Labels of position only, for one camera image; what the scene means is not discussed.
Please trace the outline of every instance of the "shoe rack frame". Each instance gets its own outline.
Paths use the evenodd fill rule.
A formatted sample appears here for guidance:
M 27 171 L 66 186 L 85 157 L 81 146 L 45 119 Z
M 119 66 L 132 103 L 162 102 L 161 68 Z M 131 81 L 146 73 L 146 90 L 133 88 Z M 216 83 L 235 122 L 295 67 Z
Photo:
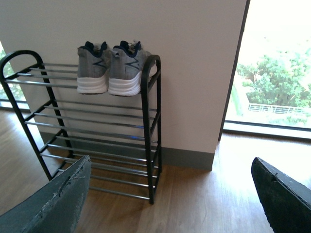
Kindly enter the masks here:
M 21 55 L 30 55 L 35 58 L 36 63 L 22 69 L 19 72 L 14 73 L 13 75 L 10 75 L 8 77 L 4 77 L 3 69 L 4 66 L 10 62 L 13 58 L 21 56 Z M 149 73 L 152 65 L 156 63 L 157 72 L 155 75 L 153 75 L 151 78 L 149 78 Z M 60 67 L 61 70 L 50 70 L 46 67 Z M 134 118 L 140 118 L 142 119 L 142 126 L 134 126 L 141 128 L 143 130 L 142 137 L 138 136 L 132 136 L 132 135 L 126 135 L 121 133 L 107 133 L 104 131 L 105 125 L 109 125 L 110 127 L 114 127 L 114 125 L 117 126 L 131 126 L 126 125 L 124 123 L 111 123 L 111 122 L 96 122 L 101 124 L 99 131 L 89 131 L 85 129 L 79 129 L 79 128 L 71 128 L 68 127 L 65 122 L 70 120 L 81 120 L 76 119 L 76 115 L 73 114 L 72 116 L 63 116 L 63 111 L 76 111 L 76 112 L 83 112 L 84 114 L 98 114 L 100 112 L 94 112 L 90 110 L 84 110 L 83 106 L 85 105 L 92 105 L 92 103 L 85 103 L 85 102 L 73 102 L 72 105 L 78 106 L 76 109 L 63 109 L 62 107 L 59 107 L 62 102 L 67 102 L 70 104 L 70 101 L 66 100 L 58 100 L 55 98 L 54 91 L 56 88 L 77 88 L 76 86 L 76 78 L 67 78 L 66 72 L 70 73 L 72 71 L 66 71 L 66 68 L 72 68 L 72 67 L 78 67 L 77 65 L 60 65 L 60 64 L 45 64 L 43 63 L 42 58 L 39 56 L 38 53 L 31 51 L 31 50 L 19 50 L 12 52 L 5 57 L 3 57 L 0 61 L 0 82 L 3 86 L 3 89 L 13 107 L 13 110 L 15 111 L 27 137 L 28 140 L 46 174 L 49 180 L 56 177 L 60 172 L 63 172 L 66 167 L 68 167 L 70 164 L 77 161 L 81 156 L 84 154 L 89 154 L 92 159 L 92 173 L 94 170 L 102 170 L 105 172 L 104 176 L 99 175 L 91 175 L 91 180 L 95 179 L 98 182 L 95 182 L 95 184 L 99 183 L 100 181 L 105 182 L 113 182 L 117 185 L 133 185 L 135 186 L 134 189 L 136 190 L 139 188 L 144 189 L 144 191 L 140 191 L 139 193 L 143 193 L 144 195 L 136 195 L 131 194 L 128 192 L 123 191 L 115 191 L 115 190 L 108 190 L 103 188 L 102 186 L 91 186 L 90 189 L 95 189 L 99 191 L 104 191 L 108 193 L 113 194 L 120 194 L 125 195 L 129 197 L 135 197 L 140 199 L 148 200 L 150 204 L 154 204 L 155 201 L 155 192 L 157 189 L 157 185 L 159 182 L 160 174 L 162 171 L 162 159 L 161 159 L 161 60 L 160 57 L 157 55 L 151 55 L 148 57 L 148 59 L 145 62 L 145 65 L 142 70 L 142 77 L 141 77 L 141 108 L 136 107 L 130 107 L 130 106 L 115 106 L 110 104 L 94 104 L 96 110 L 101 109 L 105 112 L 106 109 L 110 108 L 120 108 L 122 111 L 126 111 L 127 109 L 130 110 L 137 110 L 140 112 L 140 116 L 132 116 L 127 114 L 121 114 L 121 117 L 134 117 Z M 63 73 L 64 77 L 57 76 L 51 76 L 48 75 L 50 71 L 55 71 L 58 73 Z M 25 78 L 27 77 L 36 77 L 39 79 L 39 82 L 37 81 L 25 81 Z M 50 82 L 52 79 L 59 79 L 60 82 L 62 82 L 62 79 L 64 79 L 66 82 L 65 84 L 54 84 L 53 82 Z M 68 81 L 72 81 L 73 84 L 66 84 Z M 25 114 L 22 113 L 21 109 L 18 106 L 18 101 L 15 99 L 14 95 L 12 94 L 12 90 L 10 88 L 10 83 L 17 83 L 20 85 L 32 85 L 41 86 L 40 88 L 46 89 L 49 100 L 42 105 L 38 106 L 35 110 L 32 110 L 30 114 L 25 116 Z M 150 91 L 152 88 L 156 88 L 156 109 L 150 108 Z M 45 109 L 53 109 L 52 115 L 45 115 L 43 114 Z M 113 117 L 118 118 L 119 116 L 117 114 L 111 114 Z M 38 122 L 37 120 L 33 121 L 37 116 L 45 116 L 45 118 L 54 118 L 57 119 L 58 124 L 52 125 L 49 123 L 44 122 Z M 87 119 L 83 119 L 84 124 L 88 124 Z M 30 130 L 29 125 L 37 125 L 39 127 L 52 127 L 55 128 L 57 133 L 55 133 L 47 142 L 45 142 L 44 146 L 40 147 L 38 146 L 37 142 L 35 141 L 34 136 L 32 135 L 32 132 Z M 157 134 L 154 135 L 156 140 L 152 140 L 154 132 L 157 132 Z M 70 133 L 72 132 L 78 132 L 80 134 L 85 134 L 86 136 L 83 138 L 76 138 Z M 94 139 L 94 135 L 98 136 L 105 136 L 108 137 L 109 140 L 103 140 L 103 139 Z M 117 141 L 114 141 L 113 138 L 120 139 L 127 139 L 133 141 L 141 141 L 140 144 L 137 143 L 120 143 Z M 64 146 L 56 144 L 56 141 L 63 140 L 63 143 L 65 143 Z M 80 142 L 88 142 L 88 143 L 96 143 L 96 144 L 102 144 L 108 148 L 119 148 L 118 150 L 126 150 L 127 148 L 130 148 L 131 150 L 137 150 L 140 151 L 140 153 L 143 154 L 144 158 L 136 158 L 135 156 L 126 156 L 126 155 L 118 155 L 118 154 L 112 154 L 112 153 L 106 153 L 105 151 L 98 151 L 97 149 L 93 150 L 92 148 L 76 148 L 73 146 L 73 142 L 80 143 Z M 68 154 L 66 156 L 62 155 L 53 155 L 53 154 L 46 154 L 45 151 L 49 148 L 57 148 L 60 150 L 66 150 Z M 46 164 L 46 161 L 44 157 L 50 157 L 54 159 L 61 160 L 62 163 L 60 167 L 53 173 L 51 173 L 48 169 L 48 166 Z M 143 179 L 146 181 L 143 183 L 136 183 L 133 182 L 133 179 L 131 181 L 123 180 L 123 179 L 112 179 L 110 177 L 111 174 L 120 174 L 121 177 L 123 176 L 140 176 L 140 180 Z

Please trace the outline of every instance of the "shoe collar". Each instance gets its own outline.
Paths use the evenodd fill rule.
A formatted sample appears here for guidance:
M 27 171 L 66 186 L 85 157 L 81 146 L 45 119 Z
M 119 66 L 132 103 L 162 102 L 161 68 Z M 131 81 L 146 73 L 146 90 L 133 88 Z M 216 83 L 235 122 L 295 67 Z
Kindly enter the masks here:
M 126 53 L 126 55 L 129 57 L 136 57 L 137 52 L 141 50 L 142 47 L 141 47 L 140 41 L 134 44 L 131 44 L 123 40 L 120 42 L 120 45 L 116 45 L 113 48 L 123 50 Z
M 103 51 L 107 49 L 107 43 L 103 42 L 101 47 L 99 48 L 99 46 L 95 46 L 93 43 L 87 41 L 84 46 L 81 46 L 79 48 L 89 51 L 94 57 L 101 57 Z

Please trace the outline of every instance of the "sneaker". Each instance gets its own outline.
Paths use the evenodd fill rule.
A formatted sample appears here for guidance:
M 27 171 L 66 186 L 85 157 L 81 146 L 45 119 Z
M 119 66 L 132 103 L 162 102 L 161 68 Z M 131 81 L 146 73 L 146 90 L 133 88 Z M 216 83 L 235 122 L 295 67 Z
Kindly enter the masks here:
M 108 90 L 110 53 L 106 42 L 96 46 L 87 41 L 78 48 L 78 93 L 100 94 Z
M 140 92 L 142 68 L 151 53 L 143 50 L 139 42 L 121 41 L 111 51 L 108 92 L 117 96 L 134 96 Z

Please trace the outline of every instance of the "tree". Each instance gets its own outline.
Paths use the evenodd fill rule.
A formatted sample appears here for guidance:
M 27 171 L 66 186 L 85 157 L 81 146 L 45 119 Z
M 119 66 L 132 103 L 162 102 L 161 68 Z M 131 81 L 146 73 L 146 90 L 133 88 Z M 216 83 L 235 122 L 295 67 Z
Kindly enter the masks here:
M 264 55 L 256 66 L 238 65 L 237 72 L 249 79 L 253 75 L 253 91 L 247 93 L 250 103 L 311 107 L 311 49 L 305 53 L 281 52 Z
M 5 56 L 4 50 L 0 50 L 0 59 L 4 56 Z M 12 66 L 9 62 L 4 66 L 3 74 L 5 77 L 14 74 Z M 12 94 L 14 95 L 16 100 L 24 100 L 25 99 L 24 94 L 23 94 L 23 92 L 22 92 L 22 90 L 18 84 L 9 84 L 9 85 L 11 87 Z M 8 99 L 3 88 L 2 88 L 2 86 L 0 87 L 0 99 L 4 99 L 4 100 Z

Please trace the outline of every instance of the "white railing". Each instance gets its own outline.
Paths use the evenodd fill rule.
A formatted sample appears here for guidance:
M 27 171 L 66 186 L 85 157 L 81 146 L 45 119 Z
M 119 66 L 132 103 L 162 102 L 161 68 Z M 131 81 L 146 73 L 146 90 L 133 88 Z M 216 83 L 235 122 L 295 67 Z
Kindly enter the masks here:
M 250 103 L 248 105 L 248 110 L 251 112 L 264 112 L 264 113 L 275 113 L 275 114 L 311 113 L 310 108 L 288 107 L 288 106 L 257 104 L 257 103 Z

